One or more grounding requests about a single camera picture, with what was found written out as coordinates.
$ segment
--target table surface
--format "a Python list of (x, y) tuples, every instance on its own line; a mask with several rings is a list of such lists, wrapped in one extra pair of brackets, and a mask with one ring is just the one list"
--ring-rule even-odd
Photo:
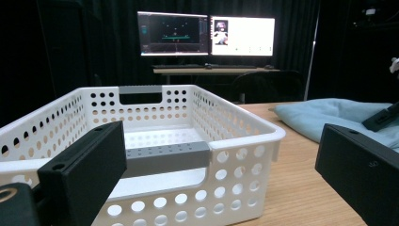
[(286, 131), (279, 159), (272, 163), (264, 212), (234, 225), (364, 226), (361, 217), (314, 169), (319, 144), (301, 136), (269, 109), (279, 103), (240, 105)]

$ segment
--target white plastic basket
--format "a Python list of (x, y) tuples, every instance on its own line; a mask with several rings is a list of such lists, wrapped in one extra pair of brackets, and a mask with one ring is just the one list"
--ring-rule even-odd
[[(122, 94), (157, 89), (159, 104), (120, 103)], [(123, 121), (127, 149), (205, 141), (211, 159), (208, 168), (120, 179), (93, 225), (227, 225), (263, 213), (285, 132), (191, 85), (76, 89), (6, 125), (0, 185), (35, 186), (38, 168), (111, 121)]]

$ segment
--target black backdrop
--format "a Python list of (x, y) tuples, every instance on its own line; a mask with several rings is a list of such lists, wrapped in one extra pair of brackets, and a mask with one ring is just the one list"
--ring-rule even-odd
[[(103, 85), (162, 84), (152, 73), (153, 64), (215, 63), (244, 64), (297, 70), (306, 79), (319, 0), (103, 0), (107, 74)], [(276, 19), (274, 55), (271, 56), (185, 56), (142, 57), (139, 55), (136, 12), (158, 11), (205, 15), (272, 17)]]

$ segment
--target blue pillow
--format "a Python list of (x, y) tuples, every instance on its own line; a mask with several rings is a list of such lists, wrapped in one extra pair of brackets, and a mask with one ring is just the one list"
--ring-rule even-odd
[(277, 105), (274, 110), (288, 126), (316, 142), (320, 142), (324, 125), (330, 123), (358, 131), (399, 153), (399, 118), (378, 132), (361, 123), (390, 105), (327, 98)]

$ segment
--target monitor screen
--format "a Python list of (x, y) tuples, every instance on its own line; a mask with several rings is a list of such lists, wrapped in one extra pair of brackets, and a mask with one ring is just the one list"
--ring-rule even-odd
[(210, 26), (211, 55), (273, 55), (273, 18), (211, 16)]
[(142, 56), (201, 56), (209, 54), (208, 16), (139, 11)]

